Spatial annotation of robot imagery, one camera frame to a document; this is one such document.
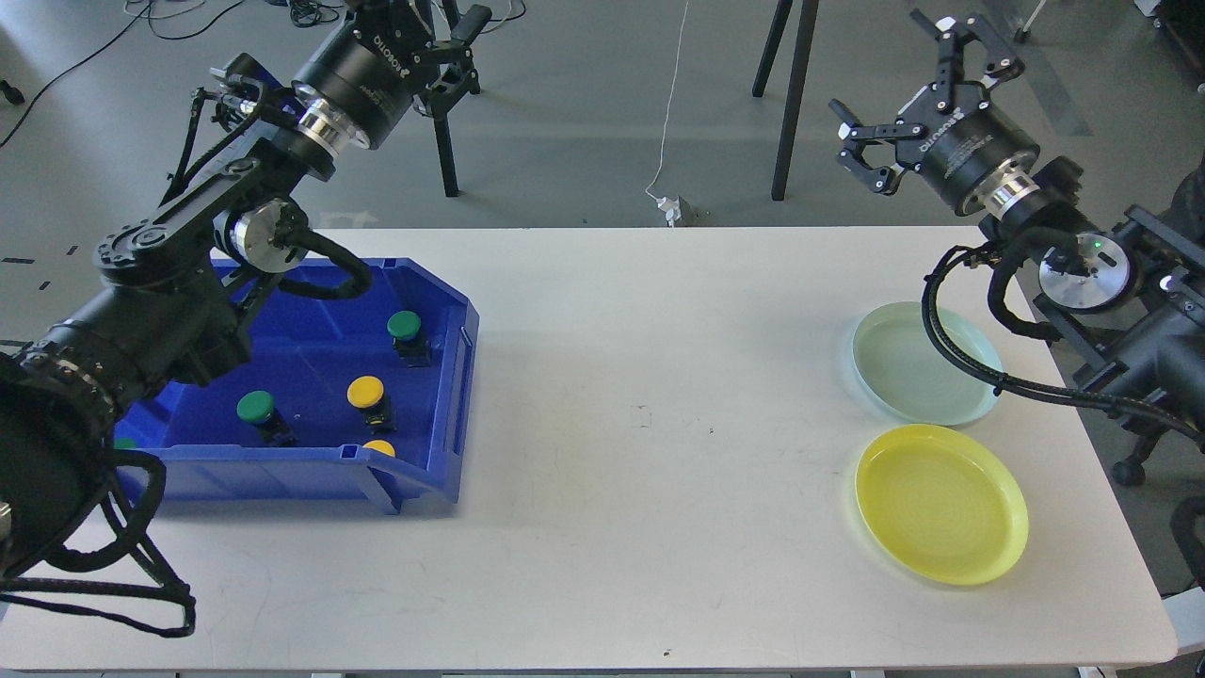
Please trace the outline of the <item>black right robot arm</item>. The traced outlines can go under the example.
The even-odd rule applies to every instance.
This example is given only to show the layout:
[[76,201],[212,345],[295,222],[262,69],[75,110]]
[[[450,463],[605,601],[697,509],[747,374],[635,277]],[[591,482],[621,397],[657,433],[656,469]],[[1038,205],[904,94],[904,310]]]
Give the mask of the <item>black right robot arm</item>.
[[[1105,412],[1130,430],[1136,444],[1111,474],[1138,487],[1163,434],[1203,444],[1203,244],[1140,206],[1110,231],[1093,226],[1077,206],[1077,164],[1058,157],[1038,167],[1038,143],[991,101],[1023,72],[1011,43],[981,14],[909,16],[937,45],[937,72],[890,123],[868,125],[831,102],[839,163],[878,196],[913,172],[956,216],[982,212],[984,244],[956,246],[925,276],[925,335],[997,393]],[[937,291],[958,265],[991,267],[988,309],[1010,334],[1077,352],[1084,364],[1071,387],[1006,375],[956,346]]]

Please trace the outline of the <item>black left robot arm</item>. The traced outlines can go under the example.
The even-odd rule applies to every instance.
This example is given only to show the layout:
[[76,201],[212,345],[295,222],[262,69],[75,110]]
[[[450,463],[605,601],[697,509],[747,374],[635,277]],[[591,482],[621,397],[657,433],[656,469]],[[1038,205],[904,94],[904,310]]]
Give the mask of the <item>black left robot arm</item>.
[[2,356],[2,602],[190,636],[196,601],[148,536],[167,490],[118,421],[169,383],[205,387],[248,362],[275,291],[358,297],[374,271],[310,226],[292,193],[354,145],[378,149],[416,110],[443,124],[480,92],[488,6],[348,1],[289,83],[254,57],[196,89],[186,143],[149,218],[114,229],[93,263],[104,289],[39,342]]

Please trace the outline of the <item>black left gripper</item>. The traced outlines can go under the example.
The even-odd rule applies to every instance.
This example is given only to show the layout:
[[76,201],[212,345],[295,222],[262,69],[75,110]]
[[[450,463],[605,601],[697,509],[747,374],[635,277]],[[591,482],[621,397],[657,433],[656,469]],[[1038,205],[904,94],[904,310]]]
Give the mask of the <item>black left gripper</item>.
[[343,25],[328,35],[292,83],[310,102],[327,100],[362,130],[377,151],[412,106],[443,119],[466,95],[481,94],[474,40],[493,11],[443,5],[449,35],[434,40],[427,14],[410,1],[349,1]]

